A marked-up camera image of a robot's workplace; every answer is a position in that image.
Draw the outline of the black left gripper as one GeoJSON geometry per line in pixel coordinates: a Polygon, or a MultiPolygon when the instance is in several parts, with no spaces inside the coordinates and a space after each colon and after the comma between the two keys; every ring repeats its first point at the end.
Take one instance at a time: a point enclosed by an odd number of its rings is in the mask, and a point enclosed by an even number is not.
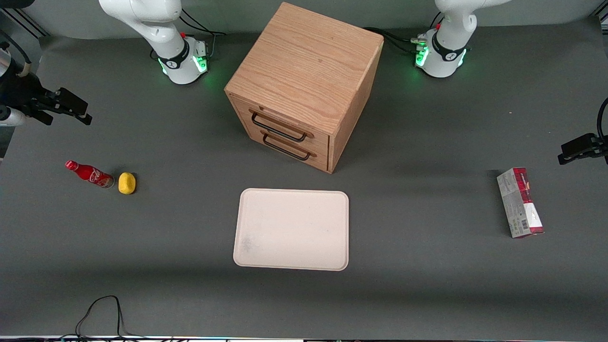
{"type": "Polygon", "coordinates": [[[604,136],[593,133],[584,134],[561,145],[562,152],[558,154],[560,165],[586,158],[604,158],[608,163],[608,145],[604,136]]]}

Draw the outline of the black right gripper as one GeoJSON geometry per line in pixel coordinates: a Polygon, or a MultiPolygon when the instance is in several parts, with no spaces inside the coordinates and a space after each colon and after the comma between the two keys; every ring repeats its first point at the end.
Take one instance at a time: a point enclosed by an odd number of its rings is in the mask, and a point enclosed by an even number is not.
{"type": "Polygon", "coordinates": [[[10,71],[4,72],[0,80],[2,126],[24,125],[28,118],[51,125],[53,117],[46,113],[43,107],[50,104],[52,96],[56,113],[71,115],[85,125],[91,125],[93,121],[93,117],[87,112],[88,103],[64,87],[53,92],[43,87],[33,74],[19,77],[10,71]]]}

